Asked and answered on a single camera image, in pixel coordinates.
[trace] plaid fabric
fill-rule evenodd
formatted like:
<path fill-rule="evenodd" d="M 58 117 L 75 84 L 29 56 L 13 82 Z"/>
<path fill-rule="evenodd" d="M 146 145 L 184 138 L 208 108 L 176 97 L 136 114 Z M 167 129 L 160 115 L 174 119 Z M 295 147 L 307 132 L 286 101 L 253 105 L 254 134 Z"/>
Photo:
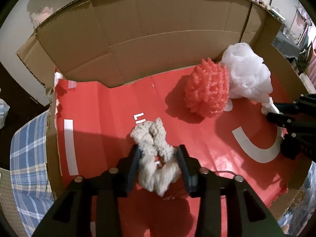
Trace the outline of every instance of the plaid fabric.
<path fill-rule="evenodd" d="M 289 208 L 279 220 L 279 226 L 290 225 L 288 234 L 298 235 L 316 209 L 316 164 L 312 162 L 306 180 L 301 187 L 304 199 L 297 208 Z"/>
<path fill-rule="evenodd" d="M 46 170 L 47 115 L 45 111 L 32 119 L 14 134 L 11 142 L 11 184 L 28 236 L 54 202 Z"/>

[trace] white stripe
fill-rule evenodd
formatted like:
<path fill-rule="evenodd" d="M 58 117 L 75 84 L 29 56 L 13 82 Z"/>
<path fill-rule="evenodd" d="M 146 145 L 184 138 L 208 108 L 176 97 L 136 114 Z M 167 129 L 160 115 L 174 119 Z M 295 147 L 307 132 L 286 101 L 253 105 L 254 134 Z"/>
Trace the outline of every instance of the white stripe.
<path fill-rule="evenodd" d="M 245 135 L 241 126 L 233 130 L 233 135 L 240 147 L 247 155 L 259 163 L 268 163 L 274 160 L 280 153 L 280 145 L 282 142 L 282 127 L 277 127 L 276 140 L 268 149 L 260 149 L 255 146 Z"/>
<path fill-rule="evenodd" d="M 138 117 L 143 116 L 143 115 L 144 115 L 143 112 L 142 112 L 142 113 L 139 113 L 139 114 L 136 114 L 136 115 L 134 115 L 134 119 L 137 120 Z"/>
<path fill-rule="evenodd" d="M 143 122 L 145 122 L 145 121 L 146 121 L 146 119 L 142 119 L 142 120 L 136 121 L 135 123 L 136 123 L 136 124 L 139 124 L 139 123 L 143 123 Z"/>
<path fill-rule="evenodd" d="M 74 126 L 72 119 L 64 119 L 64 135 L 69 175 L 79 175 L 75 154 Z"/>

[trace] red bath sponge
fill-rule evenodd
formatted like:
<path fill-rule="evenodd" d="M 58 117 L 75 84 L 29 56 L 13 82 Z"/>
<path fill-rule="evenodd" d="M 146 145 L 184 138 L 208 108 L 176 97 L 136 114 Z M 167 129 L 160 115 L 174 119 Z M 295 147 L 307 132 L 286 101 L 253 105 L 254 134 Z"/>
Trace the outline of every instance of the red bath sponge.
<path fill-rule="evenodd" d="M 210 58 L 196 65 L 185 86 L 185 105 L 202 117 L 225 110 L 229 97 L 229 73 Z"/>

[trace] screw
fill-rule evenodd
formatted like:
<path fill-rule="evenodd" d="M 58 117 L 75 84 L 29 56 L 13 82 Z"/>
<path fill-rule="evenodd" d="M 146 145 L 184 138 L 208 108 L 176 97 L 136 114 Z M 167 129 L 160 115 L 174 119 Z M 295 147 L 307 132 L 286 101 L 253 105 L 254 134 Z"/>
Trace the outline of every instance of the screw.
<path fill-rule="evenodd" d="M 201 167 L 200 168 L 200 173 L 205 175 L 205 174 L 209 173 L 209 170 L 206 167 Z"/>
<path fill-rule="evenodd" d="M 76 177 L 75 177 L 75 182 L 76 182 L 76 183 L 81 183 L 82 180 L 83 180 L 83 177 L 82 177 L 82 176 L 76 176 Z"/>
<path fill-rule="evenodd" d="M 242 182 L 242 181 L 244 181 L 244 178 L 241 176 L 241 175 L 235 175 L 234 176 L 234 179 L 235 179 L 235 181 L 237 181 L 237 182 Z"/>
<path fill-rule="evenodd" d="M 113 168 L 110 168 L 109 173 L 116 174 L 118 171 L 119 171 L 119 169 L 117 167 L 113 167 Z"/>

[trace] red surface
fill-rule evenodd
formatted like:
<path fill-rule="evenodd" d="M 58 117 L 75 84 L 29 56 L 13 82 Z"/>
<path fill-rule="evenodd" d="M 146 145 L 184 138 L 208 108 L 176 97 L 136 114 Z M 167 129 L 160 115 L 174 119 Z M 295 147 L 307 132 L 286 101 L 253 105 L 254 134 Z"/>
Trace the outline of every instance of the red surface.
<path fill-rule="evenodd" d="M 261 114 L 261 105 L 247 99 L 233 100 L 233 110 L 213 118 L 190 113 L 184 103 L 184 86 L 193 68 L 146 77 L 133 84 L 109 89 L 97 82 L 77 83 L 68 90 L 60 80 L 56 87 L 60 102 L 57 114 L 58 144 L 64 186 L 74 178 L 67 168 L 64 145 L 64 119 L 73 119 L 74 145 L 80 175 L 94 177 L 114 167 L 127 156 L 133 140 L 129 134 L 138 120 L 162 119 L 166 140 L 185 144 L 190 156 L 211 170 L 229 170 L 243 175 L 264 203 L 269 206 L 286 184 L 296 161 L 279 154 L 261 164 L 251 159 L 235 140 L 232 130 L 242 126 L 253 144 L 262 149 L 275 141 L 276 125 Z M 289 102 L 278 81 L 272 77 L 275 102 Z M 137 184 L 128 198 L 119 199 L 124 237 L 194 236 L 199 199 L 185 194 L 182 180 L 171 184 L 163 198 Z M 223 236 L 226 236 L 223 213 Z"/>

